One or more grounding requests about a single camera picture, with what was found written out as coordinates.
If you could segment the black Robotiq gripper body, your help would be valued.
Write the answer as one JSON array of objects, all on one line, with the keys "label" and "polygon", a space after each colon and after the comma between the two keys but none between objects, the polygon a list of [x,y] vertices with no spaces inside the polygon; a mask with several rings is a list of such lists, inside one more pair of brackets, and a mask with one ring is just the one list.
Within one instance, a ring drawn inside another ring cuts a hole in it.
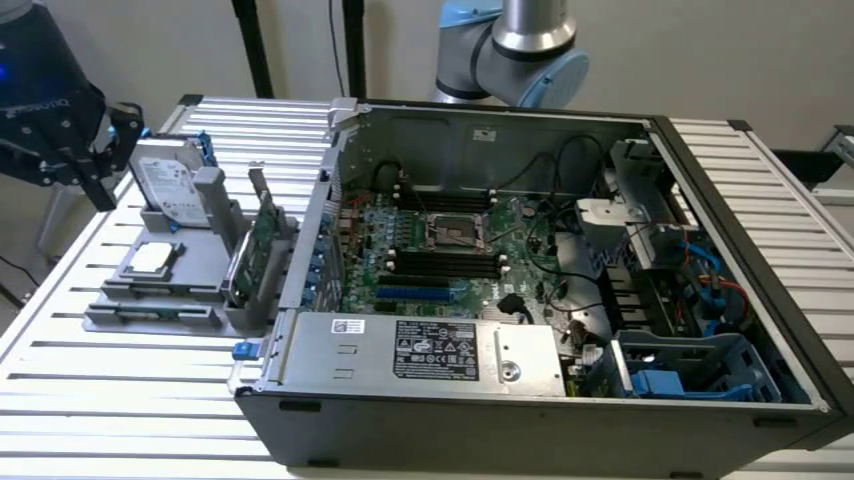
[{"label": "black Robotiq gripper body", "polygon": [[2,3],[2,173],[36,185],[99,178],[94,143],[106,113],[46,5]]}]

